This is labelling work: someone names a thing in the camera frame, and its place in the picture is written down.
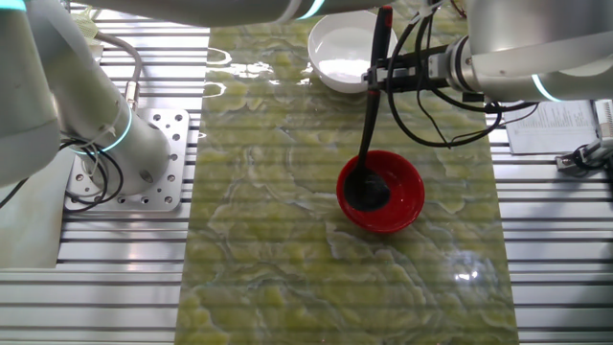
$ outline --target white paper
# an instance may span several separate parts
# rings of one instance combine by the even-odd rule
[[[0,209],[0,268],[55,268],[64,191],[75,154],[60,152]],[[4,199],[14,188],[0,188]]]
[[[505,121],[528,115],[533,108],[505,114]],[[563,153],[597,139],[596,116],[590,101],[541,103],[529,118],[507,125],[514,154]]]

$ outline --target blue led ring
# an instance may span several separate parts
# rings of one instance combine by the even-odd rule
[[[534,85],[538,89],[538,92],[540,92],[541,95],[545,96],[546,99],[548,99],[551,102],[562,102],[562,100],[557,99],[551,93],[549,93],[549,91],[547,91],[547,89],[545,88],[545,85],[543,85],[543,81],[541,81],[538,75],[533,75],[533,81],[534,81]]]
[[[0,0],[0,10],[25,11],[26,3],[23,0]]]
[[[315,2],[313,3],[313,6],[310,7],[310,10],[308,10],[308,12],[301,16],[300,19],[307,19],[312,17],[313,15],[315,15],[319,10],[321,10],[322,6],[324,6],[324,3],[326,2],[326,0],[315,0]]]
[[[132,109],[130,108],[130,116],[127,119],[127,127],[124,130],[124,134],[122,134],[121,137],[119,137],[119,139],[117,139],[115,141],[115,143],[113,143],[111,146],[106,147],[104,149],[101,149],[100,152],[109,152],[110,150],[112,150],[113,148],[115,148],[116,146],[118,146],[127,136],[127,133],[130,132],[130,128],[132,127]],[[80,152],[80,151],[76,151],[73,150],[74,152],[78,153],[78,154],[87,154],[85,152]]]

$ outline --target red bowl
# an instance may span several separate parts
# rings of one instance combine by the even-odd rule
[[[366,166],[378,173],[390,188],[390,202],[374,212],[360,212],[345,199],[343,186],[357,165],[354,157],[341,172],[336,184],[336,197],[343,213],[361,228],[378,234],[392,234],[411,225],[420,215],[425,190],[420,173],[402,156],[388,151],[369,151]]]

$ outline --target red bowl rim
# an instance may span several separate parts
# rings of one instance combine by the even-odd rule
[[[423,206],[425,204],[425,187],[423,185],[423,180],[421,179],[421,175],[418,172],[418,170],[415,168],[415,166],[411,164],[411,162],[409,162],[406,158],[402,157],[401,155],[397,153],[393,153],[393,152],[389,152],[385,150],[372,150],[372,151],[369,151],[368,154],[369,155],[384,154],[384,155],[387,155],[388,157],[393,157],[396,160],[401,160],[404,164],[406,164],[406,167],[409,169],[409,172],[414,177],[417,178],[417,182],[420,186],[420,192],[416,194],[416,198],[418,199],[417,202],[418,202],[419,207],[416,208],[415,214],[410,215],[410,217],[405,219],[400,225],[391,227],[388,229],[374,229],[362,223],[360,220],[356,219],[352,215],[349,209],[352,209],[352,210],[354,209],[349,205],[349,203],[345,199],[345,192],[343,190],[343,187],[344,187],[345,179],[347,178],[351,170],[354,168],[355,164],[357,164],[358,156],[355,156],[354,158],[352,158],[341,171],[338,177],[337,184],[336,184],[336,198],[345,216],[347,216],[347,218],[351,220],[355,225],[361,227],[364,230],[367,230],[373,233],[377,233],[377,234],[394,234],[406,228],[407,226],[411,225],[420,216],[421,211],[423,210]]]

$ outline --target black cable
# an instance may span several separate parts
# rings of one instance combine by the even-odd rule
[[[529,117],[531,117],[531,116],[533,116],[535,114],[535,112],[538,110],[539,106],[540,106],[540,103],[535,105],[533,111],[528,113],[528,115],[522,116],[522,117],[520,117],[518,119],[515,119],[515,120],[506,121],[505,123],[500,124],[500,127],[503,127],[503,126],[506,126],[506,125],[510,125],[510,124],[514,124],[514,123],[518,123],[520,121],[524,121],[524,120],[528,119]]]
[[[430,49],[430,41],[431,41],[431,34],[432,34],[432,23],[430,22],[430,34],[428,35],[428,40],[426,43],[426,50]],[[418,106],[420,107],[421,112],[428,118],[430,119],[430,122],[432,123],[432,126],[434,126],[434,129],[437,130],[437,133],[439,133],[439,137],[441,137],[441,139],[443,140],[443,142],[446,145],[449,145],[449,143],[447,142],[447,139],[444,137],[443,133],[441,132],[441,129],[439,128],[439,124],[437,124],[436,120],[434,120],[434,117],[425,109],[425,107],[423,106],[423,104],[421,103],[421,83],[423,82],[423,74],[420,75],[420,79],[418,80],[418,91],[417,91],[417,99],[418,99]]]
[[[64,150],[68,147],[69,145],[62,145],[59,147],[58,151]],[[15,197],[15,195],[19,192],[19,190],[21,190],[21,188],[26,184],[26,182],[29,180],[30,178],[25,178],[23,180],[21,180],[16,186],[15,188],[12,189],[12,191],[9,193],[9,195],[7,195],[4,200],[0,201],[0,209],[2,209],[3,207],[5,207],[9,201],[11,201],[11,199],[13,199]]]
[[[533,116],[533,115],[535,114],[535,112],[538,110],[538,106],[539,106],[539,104],[537,104],[537,105],[534,107],[533,111],[531,111],[531,112],[530,112],[528,115],[526,115],[526,116],[522,116],[522,117],[521,117],[521,118],[519,118],[519,119],[515,119],[515,120],[511,120],[511,121],[507,121],[507,122],[505,122],[505,123],[502,123],[502,124],[498,125],[498,128],[502,128],[502,127],[504,127],[504,126],[506,126],[506,125],[509,125],[509,124],[514,124],[514,123],[517,123],[517,122],[520,122],[520,121],[523,121],[523,120],[528,119],[529,117],[531,117],[531,116]],[[463,134],[463,135],[458,135],[457,137],[455,137],[455,138],[451,139],[451,142],[453,143],[453,142],[455,142],[455,141],[456,141],[456,140],[458,140],[458,139],[461,139],[461,138],[466,138],[467,136],[471,136],[471,135],[479,134],[479,133],[481,133],[481,132],[482,132],[482,130],[478,130],[478,131],[474,131],[474,132],[472,132],[472,133]]]
[[[0,209],[5,207],[9,203],[9,201],[11,201],[11,199],[17,194],[17,192],[19,192],[21,187],[23,187],[23,185],[25,185],[26,182],[28,182],[28,178],[23,179],[19,183],[17,183],[17,185],[15,186],[15,188],[12,189],[9,195],[7,195],[7,197],[5,197],[4,200],[2,200],[2,202],[0,202]]]
[[[71,145],[74,145],[74,144],[85,145],[85,144],[87,144],[86,142],[84,142],[84,141],[82,141],[80,139],[73,139],[72,142],[73,142],[73,144],[71,144]],[[102,155],[102,157],[108,159],[108,161],[111,162],[111,164],[117,170],[117,174],[119,175],[119,186],[118,186],[117,190],[115,191],[115,193],[113,193],[107,199],[104,199],[104,196],[102,196],[100,198],[100,200],[98,200],[98,201],[86,201],[86,200],[82,200],[77,195],[73,195],[70,192],[66,192],[66,195],[68,197],[71,197],[76,202],[81,203],[83,205],[96,205],[96,206],[98,206],[100,204],[104,204],[106,202],[109,202],[109,201],[113,200],[115,197],[117,197],[119,195],[119,193],[122,191],[122,189],[124,188],[124,183],[125,183],[124,172],[120,168],[119,164],[117,164],[117,161],[115,161],[115,159],[113,159],[113,157],[111,157],[108,153],[102,151],[101,147],[95,145],[95,148],[96,148],[96,150],[98,150],[99,154]]]
[[[581,150],[585,148],[587,148],[587,145],[583,145],[582,147],[579,147],[578,149],[576,149],[575,152],[573,152],[573,162],[575,163],[577,167],[587,172],[593,172],[593,171],[600,170],[606,166],[607,164],[606,160],[603,161],[598,166],[591,166],[591,165],[583,163],[583,156],[581,155]]]
[[[417,142],[418,144],[427,146],[427,147],[431,147],[431,148],[455,148],[455,147],[459,147],[459,146],[463,146],[463,145],[467,145],[470,143],[474,143],[475,141],[484,138],[486,136],[488,136],[492,131],[494,131],[498,125],[500,125],[500,122],[502,121],[502,107],[500,107],[500,105],[498,103],[494,103],[492,106],[489,107],[489,109],[493,109],[496,110],[496,112],[498,113],[498,117],[496,119],[496,122],[494,123],[494,126],[490,127],[489,129],[484,130],[482,133],[477,134],[475,137],[473,138],[469,138],[469,139],[465,139],[463,141],[457,142],[457,143],[449,143],[449,144],[445,144],[445,143],[433,143],[430,141],[426,141],[421,139],[419,136],[415,135],[403,122],[402,119],[400,118],[400,115],[398,113],[397,107],[396,107],[396,100],[394,99],[394,92],[393,90],[393,85],[392,85],[392,80],[394,78],[394,65],[396,63],[396,59],[400,53],[400,50],[402,49],[402,46],[406,43],[407,38],[409,37],[409,35],[411,34],[411,32],[413,32],[413,30],[415,29],[416,24],[409,24],[406,29],[404,29],[404,32],[402,33],[402,35],[400,36],[400,39],[398,40],[398,44],[396,46],[396,48],[394,49],[394,52],[392,53],[392,56],[390,57],[390,62],[388,65],[388,75],[387,75],[387,80],[386,80],[386,92],[387,92],[387,96],[388,96],[388,102],[390,104],[390,109],[392,111],[392,115],[394,116],[394,120],[396,120],[398,126],[400,127],[400,129],[402,129],[402,131],[409,137],[411,138],[413,141]]]
[[[415,56],[417,59],[417,66],[416,66],[416,70],[417,73],[419,74],[423,74],[424,75],[424,80],[425,80],[425,84],[428,86],[428,88],[430,89],[430,91],[432,91],[435,95],[437,95],[439,98],[441,98],[443,101],[447,102],[448,104],[457,106],[461,109],[464,110],[468,110],[468,111],[474,111],[474,112],[481,112],[481,113],[497,113],[499,111],[502,111],[503,113],[505,112],[509,112],[509,111],[516,111],[516,110],[522,110],[522,109],[526,109],[528,107],[534,106],[536,103],[522,103],[519,105],[515,105],[515,106],[510,106],[510,107],[501,107],[499,109],[493,109],[491,106],[485,106],[485,107],[479,107],[479,106],[473,106],[473,105],[468,105],[465,103],[461,103],[459,101],[456,101],[454,99],[452,99],[451,97],[447,96],[446,94],[444,94],[438,87],[436,87],[436,85],[434,85],[434,83],[430,80],[430,76],[427,73],[427,68],[424,69],[423,66],[423,60],[421,59],[421,44],[423,42],[423,37],[425,36],[425,32],[428,28],[428,26],[430,25],[430,22],[432,22],[434,20],[434,14],[429,15],[425,18],[423,18],[423,20],[421,21],[421,25],[420,28],[418,30],[418,35],[416,38],[416,42],[415,42]]]
[[[70,145],[75,145],[77,144],[77,140],[73,140],[73,143],[71,143]],[[94,153],[92,153],[89,149],[86,148],[81,148],[81,150],[83,152],[85,152],[87,154],[87,156],[93,160],[94,162],[96,162],[96,157],[94,156]],[[101,204],[102,199],[106,196],[106,192],[108,192],[108,177],[106,176],[106,172],[104,172],[104,168],[103,167],[99,167],[100,170],[100,174],[102,175],[102,193],[100,194],[100,200],[97,202],[92,203],[91,205],[84,207],[82,209],[78,209],[78,210],[69,210],[67,208],[64,207],[64,213],[66,214],[77,214],[77,213],[82,213],[85,211],[89,211],[91,209],[93,209],[94,207],[98,206]]]

